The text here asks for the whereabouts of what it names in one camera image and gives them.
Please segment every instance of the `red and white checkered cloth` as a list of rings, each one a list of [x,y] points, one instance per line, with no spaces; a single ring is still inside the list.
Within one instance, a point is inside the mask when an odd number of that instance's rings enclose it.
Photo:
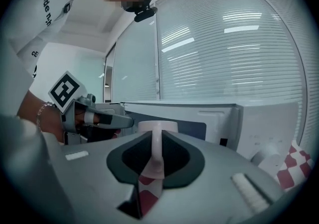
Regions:
[[[288,191],[298,184],[304,182],[311,170],[314,162],[294,140],[284,164],[275,176],[275,180],[280,184],[283,190]],[[162,192],[163,180],[150,179],[144,176],[139,178],[139,193],[142,215],[145,216],[148,211],[159,199]]]

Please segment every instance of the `bracelet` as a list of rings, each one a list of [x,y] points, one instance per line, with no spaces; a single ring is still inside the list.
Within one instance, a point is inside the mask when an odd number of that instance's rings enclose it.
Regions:
[[[40,129],[40,131],[42,132],[41,128],[40,128],[40,115],[41,113],[43,112],[43,110],[46,108],[46,107],[53,107],[54,104],[51,103],[51,102],[46,102],[44,103],[41,108],[39,109],[37,115],[36,115],[36,125],[37,127]]]

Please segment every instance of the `headset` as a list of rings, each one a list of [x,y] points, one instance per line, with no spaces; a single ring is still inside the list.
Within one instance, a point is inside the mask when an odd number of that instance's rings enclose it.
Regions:
[[[122,2],[122,8],[127,12],[134,12],[135,13],[135,22],[140,22],[147,18],[150,18],[155,15],[157,12],[156,7],[150,7],[150,2],[152,0],[143,0],[139,2]]]

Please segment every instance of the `window blind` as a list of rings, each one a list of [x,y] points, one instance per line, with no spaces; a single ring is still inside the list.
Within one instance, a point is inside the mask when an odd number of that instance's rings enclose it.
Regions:
[[[161,99],[302,101],[296,53],[266,3],[159,0],[157,7]]]
[[[305,68],[308,108],[301,148],[316,156],[319,135],[319,47],[316,23],[303,0],[267,0],[282,16]]]
[[[112,101],[156,100],[154,17],[133,22],[119,37]]]

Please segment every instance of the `ceiling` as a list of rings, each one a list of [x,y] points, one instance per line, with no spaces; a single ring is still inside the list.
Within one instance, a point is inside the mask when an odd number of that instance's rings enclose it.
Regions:
[[[106,38],[123,13],[123,9],[112,2],[74,0],[55,42],[105,52]]]

